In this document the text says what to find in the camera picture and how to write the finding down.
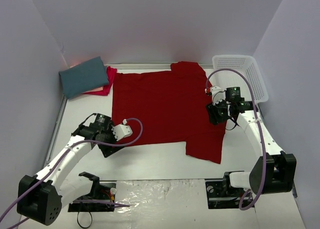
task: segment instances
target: black cable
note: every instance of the black cable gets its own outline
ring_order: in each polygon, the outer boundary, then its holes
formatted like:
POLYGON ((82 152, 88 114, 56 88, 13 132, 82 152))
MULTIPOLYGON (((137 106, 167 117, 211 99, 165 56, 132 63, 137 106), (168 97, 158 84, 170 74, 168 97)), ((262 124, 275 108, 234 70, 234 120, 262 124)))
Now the black cable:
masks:
POLYGON ((84 119, 83 122, 80 123, 79 126, 82 126, 90 117, 97 115, 97 113, 92 113, 90 116, 88 116, 86 119, 84 119))
POLYGON ((226 90, 217 92, 217 93, 213 96, 213 98, 212 98, 212 104, 214 104, 214 99, 215 99, 216 95, 218 95, 218 93, 224 93, 225 91, 226 91, 226 90))
POLYGON ((232 131, 233 129, 236 128, 236 126, 239 126, 238 123, 233 119, 233 118, 229 118, 233 123, 234 123, 234 126, 231 128, 231 129, 227 129, 225 128, 227 131, 232 131))
POLYGON ((78 223, 79 227, 81 227, 81 228, 83 228, 83 229, 88 229, 89 227, 91 227, 92 222, 93 222, 92 214, 91 214, 89 208, 88 208, 85 204, 83 204, 82 202, 80 203, 78 215, 76 216, 76 222, 78 223), (80 211, 81 211, 82 206, 84 206, 84 207, 86 208, 86 210, 88 211, 88 213, 90 214, 90 217, 91 217, 91 222, 90 222, 90 225, 88 225, 88 226, 83 226, 83 225, 81 225, 80 222, 79 222, 79 213, 80 213, 80 211))

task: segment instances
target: red t-shirt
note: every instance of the red t-shirt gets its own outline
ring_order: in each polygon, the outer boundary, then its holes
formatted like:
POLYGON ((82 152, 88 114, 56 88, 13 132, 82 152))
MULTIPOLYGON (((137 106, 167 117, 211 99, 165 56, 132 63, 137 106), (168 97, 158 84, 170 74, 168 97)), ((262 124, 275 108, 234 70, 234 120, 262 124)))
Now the red t-shirt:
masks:
MULTIPOLYGON (((209 122, 205 94, 206 73, 195 62, 171 64, 171 71, 117 73, 113 83, 112 120, 138 118, 143 124, 140 139, 133 144, 186 142, 186 155, 221 162, 226 124, 209 122)), ((121 140, 132 141, 140 126, 128 123, 133 135, 121 140)))

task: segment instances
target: screw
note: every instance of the screw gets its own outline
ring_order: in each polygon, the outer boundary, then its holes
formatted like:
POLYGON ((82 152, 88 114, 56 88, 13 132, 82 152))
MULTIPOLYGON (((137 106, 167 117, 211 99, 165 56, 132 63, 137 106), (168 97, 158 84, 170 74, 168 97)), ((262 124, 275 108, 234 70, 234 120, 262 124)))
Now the screw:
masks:
POLYGON ((114 187, 110 188, 110 193, 112 195, 115 195, 117 193, 117 189, 115 189, 114 187))

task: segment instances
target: pink cloth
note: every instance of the pink cloth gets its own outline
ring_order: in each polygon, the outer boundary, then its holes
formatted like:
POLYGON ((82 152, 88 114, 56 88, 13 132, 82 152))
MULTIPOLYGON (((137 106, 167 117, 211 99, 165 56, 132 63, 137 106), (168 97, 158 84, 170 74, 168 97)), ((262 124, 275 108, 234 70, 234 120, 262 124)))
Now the pink cloth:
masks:
POLYGON ((93 91, 93 92, 85 92, 83 94, 107 96, 110 92, 112 84, 114 83, 116 73, 117 73, 117 69, 108 66, 106 69, 106 74, 108 75, 109 85, 103 86, 103 90, 93 91))

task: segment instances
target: black mounting bracket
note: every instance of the black mounting bracket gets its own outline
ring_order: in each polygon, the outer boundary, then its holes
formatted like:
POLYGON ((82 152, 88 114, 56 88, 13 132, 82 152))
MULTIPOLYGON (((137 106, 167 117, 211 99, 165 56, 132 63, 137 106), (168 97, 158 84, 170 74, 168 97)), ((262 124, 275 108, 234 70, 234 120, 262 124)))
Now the black mounting bracket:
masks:
MULTIPOLYGON (((266 173, 262 194, 285 193, 292 190, 297 160, 293 154, 281 151, 280 155, 266 154, 266 173)), ((260 156, 252 169, 249 182, 256 194, 262 178, 263 157, 260 156)))

